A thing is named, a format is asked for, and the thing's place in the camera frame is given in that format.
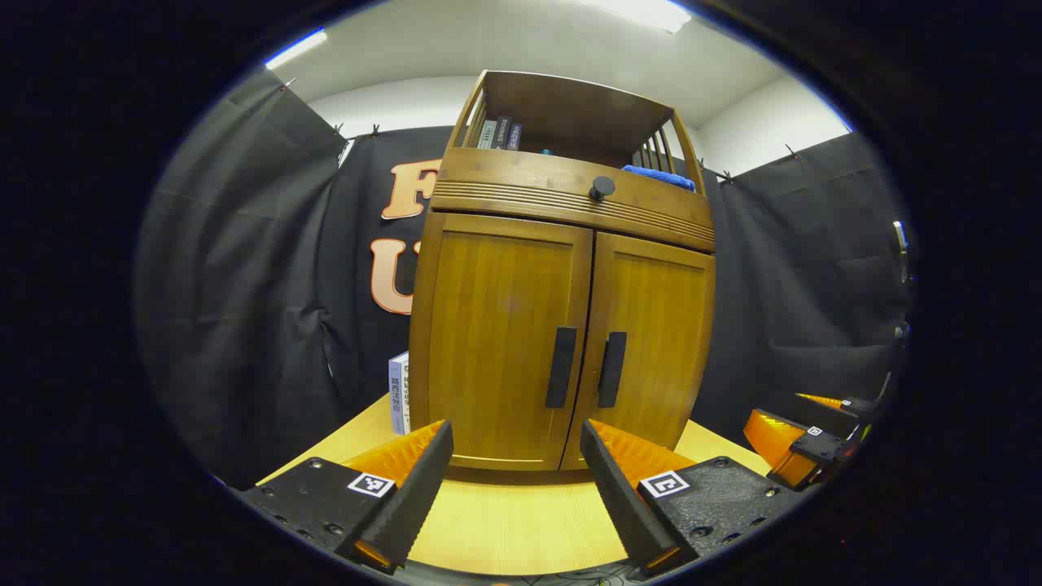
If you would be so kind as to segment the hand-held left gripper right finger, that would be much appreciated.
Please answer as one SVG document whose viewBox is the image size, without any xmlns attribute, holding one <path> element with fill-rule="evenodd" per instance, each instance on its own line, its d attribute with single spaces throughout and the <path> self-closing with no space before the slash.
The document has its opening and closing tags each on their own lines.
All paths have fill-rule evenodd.
<svg viewBox="0 0 1042 586">
<path fill-rule="evenodd" d="M 628 562 L 644 576 L 737 548 L 805 500 L 731 457 L 695 462 L 594 419 L 584 420 L 580 451 Z"/>
</svg>

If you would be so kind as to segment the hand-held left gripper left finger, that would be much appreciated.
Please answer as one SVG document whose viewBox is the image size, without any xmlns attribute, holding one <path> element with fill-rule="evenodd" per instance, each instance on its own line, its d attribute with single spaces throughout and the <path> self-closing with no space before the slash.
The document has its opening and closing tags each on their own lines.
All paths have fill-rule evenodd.
<svg viewBox="0 0 1042 586">
<path fill-rule="evenodd" d="M 343 462 L 309 457 L 241 492 L 320 550 L 387 575 L 405 566 L 453 456 L 447 420 Z"/>
</svg>

